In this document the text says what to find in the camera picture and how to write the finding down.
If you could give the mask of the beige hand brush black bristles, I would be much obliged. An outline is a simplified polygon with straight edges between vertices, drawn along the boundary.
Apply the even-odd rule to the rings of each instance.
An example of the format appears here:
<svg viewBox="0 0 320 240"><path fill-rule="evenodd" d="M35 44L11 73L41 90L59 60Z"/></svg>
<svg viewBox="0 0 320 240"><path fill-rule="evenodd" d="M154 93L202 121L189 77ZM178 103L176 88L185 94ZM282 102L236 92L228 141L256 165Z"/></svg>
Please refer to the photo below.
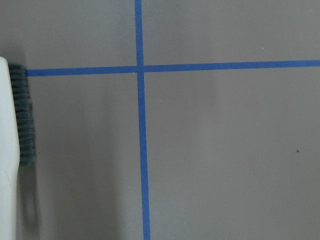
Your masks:
<svg viewBox="0 0 320 240"><path fill-rule="evenodd" d="M16 238L20 166L35 160L35 128L25 68L0 59L0 238Z"/></svg>

